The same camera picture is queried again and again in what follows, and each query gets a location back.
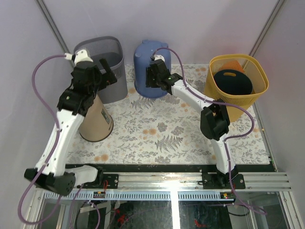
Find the grey mesh waste basket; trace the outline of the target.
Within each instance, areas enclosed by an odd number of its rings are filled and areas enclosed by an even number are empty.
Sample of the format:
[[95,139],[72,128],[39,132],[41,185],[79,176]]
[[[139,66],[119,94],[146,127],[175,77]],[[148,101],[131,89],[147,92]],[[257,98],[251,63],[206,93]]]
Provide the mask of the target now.
[[98,92],[103,104],[114,103],[127,96],[127,79],[121,43],[113,36],[102,36],[80,42],[74,47],[77,52],[88,51],[89,56],[105,75],[109,72],[107,86]]

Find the beige bin with black rim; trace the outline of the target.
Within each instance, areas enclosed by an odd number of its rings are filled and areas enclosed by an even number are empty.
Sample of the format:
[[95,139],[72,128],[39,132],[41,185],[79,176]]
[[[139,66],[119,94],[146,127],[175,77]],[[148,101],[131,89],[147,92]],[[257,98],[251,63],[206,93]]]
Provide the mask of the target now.
[[113,126],[112,117],[97,95],[79,127],[81,137],[89,142],[100,142],[111,134]]

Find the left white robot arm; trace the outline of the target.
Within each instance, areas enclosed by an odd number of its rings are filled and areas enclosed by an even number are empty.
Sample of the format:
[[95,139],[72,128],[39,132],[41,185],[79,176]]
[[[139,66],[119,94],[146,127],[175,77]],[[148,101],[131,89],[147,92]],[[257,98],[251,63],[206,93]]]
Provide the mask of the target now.
[[34,168],[27,168],[25,179],[31,186],[67,196],[74,187],[89,184],[100,188],[104,184],[102,168],[85,164],[66,169],[68,148],[77,130],[92,107],[97,93],[117,81],[106,59],[99,60],[105,73],[89,58],[76,63],[68,88],[60,95],[57,112],[52,113],[55,124],[45,151]]

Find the blue plastic bucket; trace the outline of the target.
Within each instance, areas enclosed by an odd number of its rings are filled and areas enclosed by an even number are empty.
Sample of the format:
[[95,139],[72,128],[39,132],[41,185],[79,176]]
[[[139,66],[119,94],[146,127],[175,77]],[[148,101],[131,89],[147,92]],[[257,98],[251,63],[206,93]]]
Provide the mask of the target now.
[[146,87],[146,68],[150,66],[151,56],[158,48],[168,48],[168,43],[143,40],[142,43],[135,49],[133,55],[135,82],[134,86],[138,94],[145,98],[156,99],[167,94],[161,88]]

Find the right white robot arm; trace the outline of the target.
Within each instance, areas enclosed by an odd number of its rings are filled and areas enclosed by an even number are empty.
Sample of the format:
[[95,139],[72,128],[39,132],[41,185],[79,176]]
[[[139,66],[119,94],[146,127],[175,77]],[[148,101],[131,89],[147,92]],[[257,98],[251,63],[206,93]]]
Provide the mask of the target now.
[[234,178],[238,175],[235,162],[224,140],[228,137],[230,120],[225,105],[221,101],[210,101],[183,81],[177,73],[171,74],[162,59],[150,62],[146,70],[146,86],[161,88],[163,91],[182,99],[200,114],[200,130],[204,137],[210,139],[216,156],[217,175],[212,179],[215,186],[234,188]]

